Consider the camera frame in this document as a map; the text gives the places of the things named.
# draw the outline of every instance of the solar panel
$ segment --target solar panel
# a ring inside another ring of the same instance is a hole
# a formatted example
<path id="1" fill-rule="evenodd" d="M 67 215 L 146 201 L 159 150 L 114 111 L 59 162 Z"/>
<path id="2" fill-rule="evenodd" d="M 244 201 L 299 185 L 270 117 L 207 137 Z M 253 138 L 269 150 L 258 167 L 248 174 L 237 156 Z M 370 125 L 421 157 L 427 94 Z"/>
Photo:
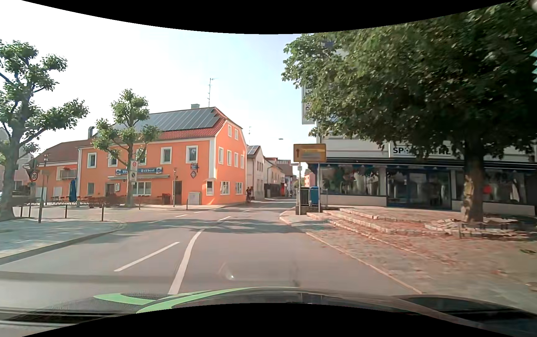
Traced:
<path id="1" fill-rule="evenodd" d="M 136 123 L 136 130 L 140 131 L 144 125 L 156 125 L 162 131 L 188 130 L 211 128 L 220 116 L 214 108 L 190 109 L 150 114 L 148 120 Z M 117 129 L 124 129 L 124 125 L 115 125 Z"/>

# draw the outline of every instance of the restaurant sign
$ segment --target restaurant sign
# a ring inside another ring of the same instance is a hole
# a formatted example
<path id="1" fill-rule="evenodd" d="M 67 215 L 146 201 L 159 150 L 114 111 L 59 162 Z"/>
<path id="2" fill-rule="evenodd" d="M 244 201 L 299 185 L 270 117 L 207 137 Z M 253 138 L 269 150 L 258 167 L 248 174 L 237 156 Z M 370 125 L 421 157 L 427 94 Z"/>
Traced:
<path id="1" fill-rule="evenodd" d="M 162 167 L 138 167 L 138 173 L 162 173 Z M 122 174 L 127 174 L 127 169 L 117 168 L 115 174 L 120 176 Z"/>

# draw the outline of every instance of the road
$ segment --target road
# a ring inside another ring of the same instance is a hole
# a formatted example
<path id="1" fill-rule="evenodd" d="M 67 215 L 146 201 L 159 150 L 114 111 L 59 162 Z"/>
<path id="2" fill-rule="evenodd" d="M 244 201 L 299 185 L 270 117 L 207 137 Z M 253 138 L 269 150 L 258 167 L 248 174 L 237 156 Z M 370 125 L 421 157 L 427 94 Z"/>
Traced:
<path id="1" fill-rule="evenodd" d="M 133 213 L 125 211 L 129 224 L 121 231 L 0 265 L 0 306 L 249 286 L 412 293 L 280 222 L 279 214 L 293 206 L 286 200 L 159 212 L 156 220 L 128 219 Z"/>

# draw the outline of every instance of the trash bin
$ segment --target trash bin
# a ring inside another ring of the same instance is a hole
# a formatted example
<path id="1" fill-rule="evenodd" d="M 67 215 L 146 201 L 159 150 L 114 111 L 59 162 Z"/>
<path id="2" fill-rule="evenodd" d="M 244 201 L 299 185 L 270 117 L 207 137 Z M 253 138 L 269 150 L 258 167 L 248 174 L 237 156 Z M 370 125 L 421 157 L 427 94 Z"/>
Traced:
<path id="1" fill-rule="evenodd" d="M 310 187 L 310 205 L 311 206 L 318 206 L 318 186 L 312 186 Z"/>

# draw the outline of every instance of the tree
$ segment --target tree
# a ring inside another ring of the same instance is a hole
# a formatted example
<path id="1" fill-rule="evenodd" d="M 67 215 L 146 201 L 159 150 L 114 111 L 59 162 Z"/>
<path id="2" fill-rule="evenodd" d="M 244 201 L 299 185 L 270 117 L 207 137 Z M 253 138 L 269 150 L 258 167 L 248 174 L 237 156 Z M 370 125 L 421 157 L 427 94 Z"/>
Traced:
<path id="1" fill-rule="evenodd" d="M 51 71 L 65 71 L 67 60 L 47 55 L 36 62 L 39 51 L 28 43 L 0 40 L 0 124 L 5 137 L 0 137 L 0 165 L 4 166 L 0 221 L 15 217 L 11 204 L 18 159 L 38 147 L 32 141 L 48 130 L 73 128 L 88 114 L 83 101 L 73 100 L 61 107 L 42 109 L 32 102 L 34 94 L 53 91 L 58 84 Z"/>
<path id="2" fill-rule="evenodd" d="M 483 219 L 484 156 L 537 140 L 537 14 L 512 1 L 435 19 L 304 34 L 284 81 L 311 86 L 310 135 L 408 143 L 419 158 L 464 159 L 465 221 Z"/>
<path id="3" fill-rule="evenodd" d="M 92 141 L 94 148 L 108 154 L 125 165 L 130 176 L 132 160 L 141 161 L 146 156 L 148 143 L 158 139 L 161 130 L 157 126 L 144 125 L 150 118 L 148 101 L 144 96 L 136 96 L 131 89 L 122 91 L 119 100 L 111 103 L 114 124 L 108 119 L 96 121 L 97 134 Z M 133 207 L 133 186 L 127 184 L 126 206 Z"/>

